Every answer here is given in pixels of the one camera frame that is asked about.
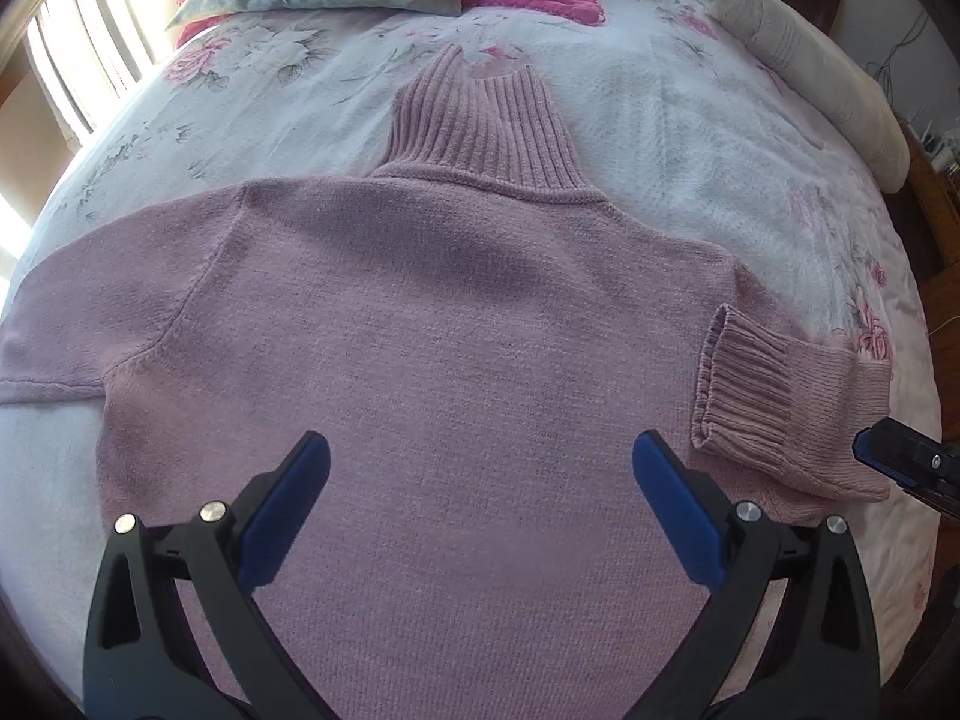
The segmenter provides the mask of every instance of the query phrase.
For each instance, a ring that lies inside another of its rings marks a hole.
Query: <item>silver bolt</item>
[[[113,524],[113,529],[117,533],[129,533],[134,527],[136,527],[136,517],[132,514],[121,514]]]
[[[837,536],[843,536],[847,532],[847,521],[839,514],[831,514],[827,517],[827,530],[836,533]]]
[[[736,515],[744,522],[757,522],[763,512],[752,501],[741,501],[736,505]]]
[[[210,501],[200,508],[200,519],[203,522],[219,522],[227,513],[227,504],[223,501]]]

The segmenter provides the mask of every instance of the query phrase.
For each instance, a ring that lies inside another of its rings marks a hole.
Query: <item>folded sleeve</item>
[[[701,353],[693,445],[801,493],[881,501],[889,482],[853,459],[859,430],[887,415],[890,365],[774,332],[731,306]]]
[[[0,403],[104,393],[157,343],[226,240],[243,188],[151,206],[55,251],[0,323]]]

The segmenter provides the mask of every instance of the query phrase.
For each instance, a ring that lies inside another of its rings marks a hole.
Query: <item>knit sweater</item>
[[[131,214],[0,326],[0,401],[106,396],[107,521],[188,519],[328,438],[256,597],[346,720],[621,717],[706,598],[632,480],[637,433],[819,517],[888,493],[850,445],[889,373],[801,338],[723,248],[616,210],[535,71],[476,79],[456,47],[398,92],[368,177]]]

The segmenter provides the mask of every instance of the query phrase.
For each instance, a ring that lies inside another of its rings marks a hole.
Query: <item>blue gripper pad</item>
[[[683,480],[683,465],[651,431],[634,442],[634,477],[690,581],[715,592],[727,569],[723,539]]]
[[[893,479],[898,485],[904,488],[915,488],[917,482],[899,471],[891,469],[887,464],[882,463],[870,450],[870,439],[872,437],[871,428],[861,430],[853,439],[853,456],[864,466],[870,466],[874,471],[882,473],[884,476]]]
[[[288,460],[237,541],[237,584],[246,594],[275,579],[330,476],[330,447],[318,433]]]

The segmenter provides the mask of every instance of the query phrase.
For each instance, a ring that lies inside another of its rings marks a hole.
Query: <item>bedspread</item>
[[[505,57],[536,65],[587,177],[613,203],[731,250],[812,336],[892,359],[892,415],[938,437],[916,284],[850,144],[697,0],[601,2],[600,28],[500,8],[225,20],[175,55],[78,157],[43,210],[11,295],[57,247],[150,203],[255,176],[368,172],[386,148],[395,90],[453,42],[491,73]],[[94,461],[102,408],[0,409],[0,581],[75,694],[104,545]],[[842,514],[889,675],[925,605],[938,519],[896,490]],[[776,597],[774,589],[728,689],[749,677]]]

